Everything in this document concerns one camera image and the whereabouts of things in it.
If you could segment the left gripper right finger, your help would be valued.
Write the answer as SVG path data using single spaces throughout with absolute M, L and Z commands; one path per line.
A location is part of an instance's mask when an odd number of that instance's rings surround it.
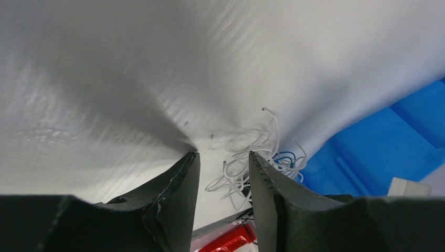
M 342 202 L 315 193 L 249 153 L 252 207 L 260 251 L 353 251 L 335 209 Z

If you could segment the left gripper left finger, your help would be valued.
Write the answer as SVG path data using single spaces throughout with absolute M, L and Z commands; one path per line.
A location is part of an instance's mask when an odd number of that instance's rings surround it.
M 154 179 L 98 205 L 138 214 L 162 251 L 189 251 L 199 177 L 199 153 L 189 152 Z

